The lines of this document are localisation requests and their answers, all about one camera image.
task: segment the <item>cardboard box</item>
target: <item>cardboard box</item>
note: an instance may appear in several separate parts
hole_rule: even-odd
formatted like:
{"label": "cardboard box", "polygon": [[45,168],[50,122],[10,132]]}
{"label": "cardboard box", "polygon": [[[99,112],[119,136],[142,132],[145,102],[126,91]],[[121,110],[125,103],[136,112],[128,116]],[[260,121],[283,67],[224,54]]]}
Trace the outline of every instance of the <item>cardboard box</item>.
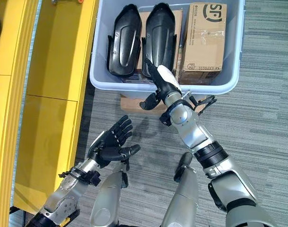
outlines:
{"label": "cardboard box", "polygon": [[[175,50],[175,57],[174,57],[174,63],[173,63],[173,75],[176,75],[178,78],[178,74],[176,74],[177,71],[177,63],[178,63],[178,48],[180,43],[180,37],[181,37],[181,28],[182,28],[182,19],[183,19],[183,10],[173,10],[172,11],[176,25],[175,25],[175,34],[177,35],[177,43],[176,43],[176,50]],[[150,15],[150,12],[140,12],[140,17],[142,20],[142,31],[141,31],[141,37],[146,36],[146,21],[148,19],[148,16]],[[124,83],[141,83],[141,84],[153,84],[153,82],[149,79],[147,79],[146,76],[142,74],[142,47],[140,51],[139,61],[137,68],[135,70],[135,73],[133,76],[128,78],[122,78],[122,81]]]}
{"label": "cardboard box", "polygon": [[181,84],[209,85],[221,71],[226,13],[226,4],[190,4],[183,41]]}

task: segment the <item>robotic hand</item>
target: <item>robotic hand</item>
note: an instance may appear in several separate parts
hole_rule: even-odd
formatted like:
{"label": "robotic hand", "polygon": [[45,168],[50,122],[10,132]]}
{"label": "robotic hand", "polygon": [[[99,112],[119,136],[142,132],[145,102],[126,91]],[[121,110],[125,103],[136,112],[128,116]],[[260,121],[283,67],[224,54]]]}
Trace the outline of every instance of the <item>robotic hand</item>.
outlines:
{"label": "robotic hand", "polygon": [[[226,226],[275,227],[274,221],[258,205],[256,190],[248,176],[202,125],[198,114],[186,101],[187,95],[182,95],[181,88],[172,73],[162,65],[155,67],[147,58],[145,62],[157,90],[144,102],[140,103],[140,106],[145,110],[151,110],[162,100],[168,107],[160,120],[165,125],[173,125],[178,130],[183,142],[202,165],[206,176],[211,179],[208,189],[216,206],[227,212]],[[188,98],[197,106],[198,102],[193,96],[188,94]],[[209,100],[207,105],[215,102],[214,97],[207,100]],[[175,178],[183,178],[183,169],[178,172],[179,175]],[[189,181],[187,184],[190,187],[194,185]],[[168,212],[163,220],[162,227],[174,226],[175,223],[178,223],[177,226],[179,227],[192,226],[183,222],[188,217],[185,214],[186,211],[183,214],[176,215],[177,218],[173,221],[166,221]]]}
{"label": "robotic hand", "polygon": [[129,157],[140,150],[139,145],[122,148],[132,135],[131,120],[123,116],[108,131],[103,131],[89,148],[87,159],[72,167],[70,171],[59,174],[64,180],[59,188],[48,197],[40,211],[30,220],[27,227],[66,226],[79,213],[78,200],[87,186],[97,186],[100,174],[111,161],[121,161],[116,170],[124,186],[128,185],[126,171],[129,169]]}

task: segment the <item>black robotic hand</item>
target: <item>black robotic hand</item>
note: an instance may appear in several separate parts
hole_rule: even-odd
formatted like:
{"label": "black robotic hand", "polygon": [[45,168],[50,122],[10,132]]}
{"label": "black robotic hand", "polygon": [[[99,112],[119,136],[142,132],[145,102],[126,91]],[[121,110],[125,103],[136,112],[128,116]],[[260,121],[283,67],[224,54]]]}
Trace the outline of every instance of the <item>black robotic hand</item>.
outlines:
{"label": "black robotic hand", "polygon": [[92,143],[88,157],[94,159],[100,168],[104,168],[111,161],[127,161],[130,156],[140,150],[140,145],[122,148],[126,140],[132,135],[133,126],[127,115],[124,115],[108,131],[103,132]]}
{"label": "black robotic hand", "polygon": [[170,93],[181,93],[181,88],[171,71],[165,66],[155,67],[148,58],[145,58],[145,63],[157,90],[150,94],[144,102],[141,102],[140,107],[144,110],[152,110],[161,100],[164,102],[166,96]]}

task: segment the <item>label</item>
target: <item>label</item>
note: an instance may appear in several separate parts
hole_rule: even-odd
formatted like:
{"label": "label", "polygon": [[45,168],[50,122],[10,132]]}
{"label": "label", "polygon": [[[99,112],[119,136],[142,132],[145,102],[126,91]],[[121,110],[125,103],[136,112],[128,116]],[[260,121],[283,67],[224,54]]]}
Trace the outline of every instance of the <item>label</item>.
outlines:
{"label": "label", "polygon": [[203,8],[204,18],[210,22],[221,22],[221,9],[220,4],[206,4]]}
{"label": "label", "polygon": [[193,46],[195,44],[195,24],[196,24],[196,17],[197,16],[197,5],[192,8],[192,22],[191,22],[191,31],[190,31],[190,39],[189,45]]}

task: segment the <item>metal bracket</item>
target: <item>metal bracket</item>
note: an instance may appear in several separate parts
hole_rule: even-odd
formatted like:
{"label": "metal bracket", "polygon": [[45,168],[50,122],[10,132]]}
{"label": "metal bracket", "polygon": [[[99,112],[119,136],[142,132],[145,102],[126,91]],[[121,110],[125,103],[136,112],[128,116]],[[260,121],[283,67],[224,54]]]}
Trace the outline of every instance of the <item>metal bracket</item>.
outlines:
{"label": "metal bracket", "polygon": [[[68,0],[51,0],[53,5],[56,5],[58,1],[68,1]],[[82,4],[84,0],[77,0],[78,3]]]}

